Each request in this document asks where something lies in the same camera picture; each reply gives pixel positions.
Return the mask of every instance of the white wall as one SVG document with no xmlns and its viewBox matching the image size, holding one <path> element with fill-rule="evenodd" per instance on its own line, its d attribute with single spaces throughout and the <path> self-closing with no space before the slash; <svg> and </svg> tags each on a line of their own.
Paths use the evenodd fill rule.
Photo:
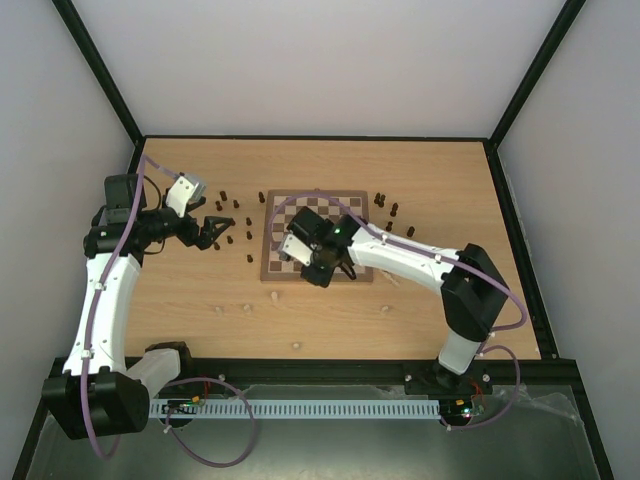
<svg viewBox="0 0 640 480">
<path fill-rule="evenodd" d="M 501 148 L 616 478 L 640 455 L 640 3 L 590 0 Z"/>
<path fill-rule="evenodd" d="M 53 4 L 0 2 L 0 478 L 82 308 L 82 238 L 132 146 Z"/>
<path fill-rule="evenodd" d="M 563 0 L 76 0 L 146 134 L 488 136 Z"/>
</svg>

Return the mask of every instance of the black frame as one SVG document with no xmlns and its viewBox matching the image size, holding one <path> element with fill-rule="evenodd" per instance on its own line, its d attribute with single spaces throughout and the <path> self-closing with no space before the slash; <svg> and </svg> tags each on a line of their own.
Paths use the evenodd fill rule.
<svg viewBox="0 0 640 480">
<path fill-rule="evenodd" d="M 540 289 L 533 271 L 528 248 L 522 233 L 511 192 L 498 155 L 498 147 L 504 140 L 511 125 L 535 88 L 545 68 L 551 61 L 562 39 L 569 31 L 586 0 L 566 0 L 556 21 L 547 34 L 538 53 L 513 95 L 502 118 L 490 138 L 461 137 L 353 137 L 353 136 L 263 136 L 263 135 L 212 135 L 212 136 L 171 136 L 144 135 L 138 128 L 129 108 L 120 94 L 113 77 L 109 73 L 89 32 L 71 0 L 52 0 L 69 32 L 75 39 L 89 67 L 104 90 L 123 127 L 134 145 L 128 172 L 136 171 L 147 138 L 220 138 L 220 139 L 291 139 L 291 140 L 333 140 L 333 141 L 411 141 L 411 142 L 482 142 L 489 170 L 496 189 L 505 227 L 511 244 L 516 267 L 525 300 L 531 314 L 531 321 L 540 350 L 541 360 L 520 361 L 522 381 L 530 385 L 568 385 L 575 397 L 580 416 L 598 472 L 603 479 L 613 478 L 609 461 L 598 433 L 593 412 L 586 396 L 580 372 L 574 360 L 559 358 L 551 325 L 542 301 Z M 56 359 L 52 371 L 60 368 L 63 359 Z M 427 368 L 430 361 L 340 361 L 340 360 L 233 360 L 195 359 L 199 372 L 209 375 L 224 374 L 227 381 L 239 386 L 251 384 L 367 384 L 405 385 L 408 393 L 419 393 L 415 383 L 405 384 L 405 375 L 418 369 Z M 475 369 L 491 371 L 494 384 L 513 384 L 515 373 L 513 363 L 503 360 L 477 360 Z M 16 466 L 14 480 L 26 478 L 33 454 L 44 424 L 47 410 L 41 401 L 34 416 L 31 429 L 25 441 L 22 454 Z"/>
</svg>

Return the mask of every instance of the light wood tabletop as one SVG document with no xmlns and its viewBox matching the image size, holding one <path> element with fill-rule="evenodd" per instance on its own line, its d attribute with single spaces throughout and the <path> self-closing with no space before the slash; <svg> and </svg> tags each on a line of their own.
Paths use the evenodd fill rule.
<svg viewBox="0 0 640 480">
<path fill-rule="evenodd" d="M 403 278 L 380 271 L 373 283 L 260 281 L 265 195 L 275 189 L 366 190 L 370 221 L 384 228 L 392 203 L 394 233 L 415 228 L 413 240 L 429 245 L 482 246 L 508 285 L 522 297 L 516 267 L 481 143 L 406 141 L 148 139 L 145 153 L 174 171 L 208 183 L 207 204 L 194 214 L 233 216 L 229 245 L 186 248 L 167 241 L 147 256 L 136 286 L 126 353 L 150 344 L 184 340 L 197 357 L 282 359 L 432 359 L 447 335 L 442 300 Z M 172 181 L 147 168 L 164 191 Z M 146 188 L 147 203 L 155 193 Z M 228 201 L 218 212 L 224 190 Z M 373 205 L 376 192 L 385 208 Z M 234 209 L 232 201 L 239 202 Z M 252 226 L 247 227 L 245 218 Z M 246 231 L 253 238 L 246 238 Z M 247 262 L 247 255 L 253 263 Z M 272 298 L 277 292 L 277 300 Z M 513 323 L 510 301 L 497 324 Z M 498 332 L 489 344 L 509 346 L 519 358 L 540 358 L 530 323 Z M 492 352 L 488 358 L 506 358 Z"/>
</svg>

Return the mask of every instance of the wooden table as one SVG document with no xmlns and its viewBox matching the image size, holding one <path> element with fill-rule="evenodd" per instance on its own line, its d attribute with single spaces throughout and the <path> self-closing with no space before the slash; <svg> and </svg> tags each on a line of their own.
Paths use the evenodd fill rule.
<svg viewBox="0 0 640 480">
<path fill-rule="evenodd" d="M 177 239 L 162 255 L 144 259 L 134 293 L 126 353 L 184 340 L 194 356 L 283 359 L 432 359 L 445 341 L 441 298 L 412 282 L 394 285 L 379 271 L 370 284 L 261 283 L 265 207 L 258 191 L 272 189 L 367 190 L 387 196 L 370 219 L 384 226 L 400 205 L 394 232 L 412 225 L 414 240 L 441 247 L 484 247 L 522 298 L 509 241 L 482 144 L 391 141 L 149 139 L 145 153 L 162 165 L 192 172 L 208 183 L 209 201 L 197 216 L 234 216 L 237 225 L 221 249 L 199 251 Z M 147 169 L 162 190 L 171 180 Z M 229 201 L 217 212 L 218 192 Z M 154 205 L 151 188 L 148 203 Z M 234 210 L 231 200 L 240 208 Z M 248 228 L 244 218 L 251 217 Z M 253 234 L 246 239 L 246 230 Z M 247 254 L 255 261 L 248 263 Z M 278 292 L 273 302 L 272 292 Z M 244 306 L 250 305 L 247 313 Z M 381 313 L 381 307 L 389 311 Z M 498 324 L 515 322 L 507 302 Z M 499 332 L 490 343 L 519 358 L 539 358 L 531 324 Z M 505 358 L 495 352 L 489 358 Z"/>
</svg>

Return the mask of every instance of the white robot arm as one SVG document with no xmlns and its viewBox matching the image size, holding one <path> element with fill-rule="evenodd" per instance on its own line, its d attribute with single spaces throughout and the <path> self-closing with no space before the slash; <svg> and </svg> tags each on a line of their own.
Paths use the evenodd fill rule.
<svg viewBox="0 0 640 480">
<path fill-rule="evenodd" d="M 106 205 L 94 217 L 84 239 L 87 257 L 87 288 L 78 333 L 61 375 L 48 378 L 42 389 L 45 404 L 70 438 L 87 436 L 79 409 L 79 379 L 83 361 L 89 358 L 88 375 L 91 417 L 96 435 L 140 431 L 148 418 L 149 399 L 176 378 L 189 360 L 182 342 L 150 347 L 143 358 L 127 370 L 124 346 L 129 305 L 142 268 L 145 250 L 152 242 L 177 237 L 185 246 L 209 248 L 233 222 L 230 218 L 205 217 L 203 226 L 189 212 L 203 205 L 206 185 L 195 175 L 181 174 L 163 198 L 162 207 L 143 210 L 144 193 L 137 212 L 132 212 L 137 175 L 117 175 L 105 180 Z M 106 225 L 98 225 L 104 211 Z M 100 277 L 131 215 L 135 221 L 109 276 Z M 96 290 L 100 290 L 93 305 Z M 93 319 L 89 349 L 85 332 Z"/>
<path fill-rule="evenodd" d="M 335 268 L 353 279 L 352 267 L 360 265 L 413 280 L 443 297 L 450 328 L 437 364 L 452 374 L 437 375 L 443 386 L 453 386 L 456 377 L 467 371 L 506 301 L 504 294 L 484 281 L 469 278 L 466 272 L 439 260 L 445 256 L 469 262 L 505 285 L 484 250 L 476 245 L 463 251 L 432 247 L 373 224 L 365 229 L 346 215 L 334 225 L 308 208 L 293 218 L 288 230 L 279 251 L 285 260 L 300 261 L 302 278 L 314 285 L 327 287 Z M 418 253 L 420 250 L 433 253 L 434 258 Z"/>
</svg>

